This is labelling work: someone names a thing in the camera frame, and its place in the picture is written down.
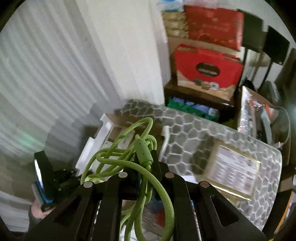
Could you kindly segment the person's left hand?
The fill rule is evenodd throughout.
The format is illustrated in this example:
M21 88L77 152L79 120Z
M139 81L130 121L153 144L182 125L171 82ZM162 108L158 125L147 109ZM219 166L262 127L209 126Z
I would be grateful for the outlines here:
M42 211L39 207L37 200L35 199L31 206L32 216L36 219L44 219L49 213L51 213L55 208L49 209L47 211Z

